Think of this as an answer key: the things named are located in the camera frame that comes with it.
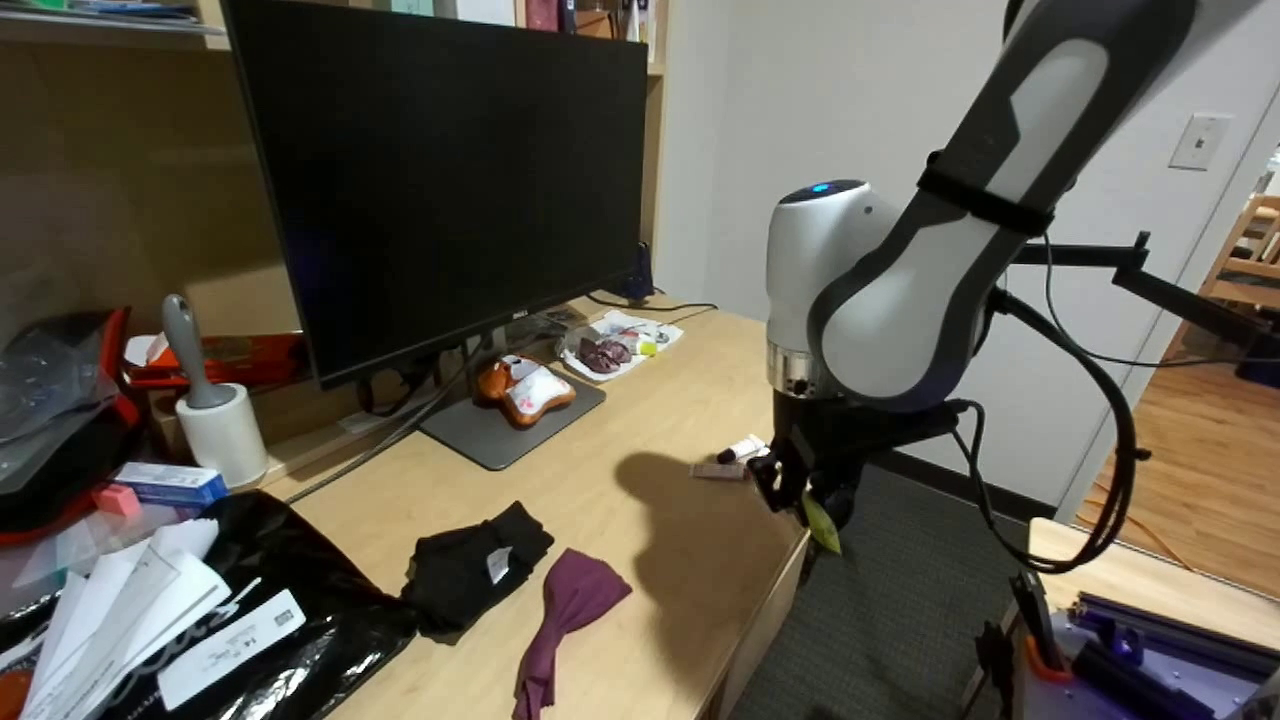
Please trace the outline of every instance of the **red object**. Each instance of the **red object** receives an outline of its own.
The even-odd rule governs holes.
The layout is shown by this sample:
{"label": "red object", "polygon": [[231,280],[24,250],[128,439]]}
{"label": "red object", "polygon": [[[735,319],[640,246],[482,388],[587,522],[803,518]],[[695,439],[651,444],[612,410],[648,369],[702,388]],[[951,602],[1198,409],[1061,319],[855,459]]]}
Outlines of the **red object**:
{"label": "red object", "polygon": [[0,720],[24,714],[33,671],[0,671]]}
{"label": "red object", "polygon": [[1026,663],[1045,683],[1070,683],[1070,667],[1046,667],[1030,635],[1026,635]]}
{"label": "red object", "polygon": [[[203,370],[216,384],[292,384],[302,376],[300,337],[203,337]],[[128,369],[128,384],[141,391],[185,391],[187,376],[171,346],[147,369]]]}
{"label": "red object", "polygon": [[[95,369],[113,379],[125,376],[125,338],[128,338],[128,306],[113,306],[108,319],[104,319],[104,337],[99,337],[99,346],[95,346]],[[135,409],[132,394],[116,394],[113,402],[116,420],[125,429],[135,429],[143,420],[143,410]]]}
{"label": "red object", "polygon": [[95,491],[95,506],[119,516],[119,518],[141,518],[143,504],[135,499],[135,491],[128,482],[108,482]]}

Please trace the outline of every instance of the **computer monitor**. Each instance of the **computer monitor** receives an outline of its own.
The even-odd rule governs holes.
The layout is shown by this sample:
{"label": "computer monitor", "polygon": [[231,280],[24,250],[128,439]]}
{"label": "computer monitor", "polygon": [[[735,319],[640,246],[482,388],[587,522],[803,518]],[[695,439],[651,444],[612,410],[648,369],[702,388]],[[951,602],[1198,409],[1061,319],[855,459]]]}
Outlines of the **computer monitor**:
{"label": "computer monitor", "polygon": [[322,388],[591,287],[640,246],[640,45],[228,0]]}

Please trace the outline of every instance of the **monitor stand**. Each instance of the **monitor stand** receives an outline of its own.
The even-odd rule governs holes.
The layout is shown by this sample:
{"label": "monitor stand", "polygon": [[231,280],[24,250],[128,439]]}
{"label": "monitor stand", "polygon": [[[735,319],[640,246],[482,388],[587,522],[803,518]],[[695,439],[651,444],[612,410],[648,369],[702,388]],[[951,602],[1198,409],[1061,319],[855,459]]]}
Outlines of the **monitor stand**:
{"label": "monitor stand", "polygon": [[504,470],[543,439],[561,437],[572,420],[605,402],[600,388],[572,384],[572,391],[576,399],[567,409],[546,410],[533,429],[511,429],[499,409],[482,409],[472,394],[464,394],[445,410],[427,414],[418,431],[434,437],[439,444],[447,444],[450,453],[469,456],[488,470]]}

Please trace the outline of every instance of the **light switch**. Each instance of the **light switch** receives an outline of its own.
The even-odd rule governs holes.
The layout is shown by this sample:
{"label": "light switch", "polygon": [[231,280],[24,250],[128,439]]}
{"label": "light switch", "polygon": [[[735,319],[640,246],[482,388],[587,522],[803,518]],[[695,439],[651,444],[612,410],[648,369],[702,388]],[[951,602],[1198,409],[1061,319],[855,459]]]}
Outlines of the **light switch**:
{"label": "light switch", "polygon": [[1180,171],[1207,171],[1220,138],[1226,137],[1226,118],[1224,116],[1191,116],[1183,137],[1175,138],[1166,169]]}

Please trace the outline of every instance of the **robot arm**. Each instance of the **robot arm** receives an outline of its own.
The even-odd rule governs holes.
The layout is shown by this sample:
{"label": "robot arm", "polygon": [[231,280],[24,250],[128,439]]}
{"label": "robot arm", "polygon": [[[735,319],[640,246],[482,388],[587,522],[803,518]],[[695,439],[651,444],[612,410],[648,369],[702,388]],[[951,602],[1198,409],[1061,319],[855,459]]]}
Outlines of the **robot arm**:
{"label": "robot arm", "polygon": [[891,410],[944,402],[1001,271],[1191,18],[1196,0],[1041,0],[883,238],[866,182],[791,191],[767,238],[775,388]]}
{"label": "robot arm", "polygon": [[900,216],[861,178],[781,200],[767,229],[775,439],[752,468],[773,506],[811,494],[845,522],[866,456],[955,431],[977,402],[948,394],[1001,306],[1076,354],[1114,410],[1114,478],[1088,543],[1070,558],[1020,558],[1068,571],[1114,540],[1141,456],[1123,391],[994,280],[1186,45],[1198,3],[1211,0],[1041,0]]}

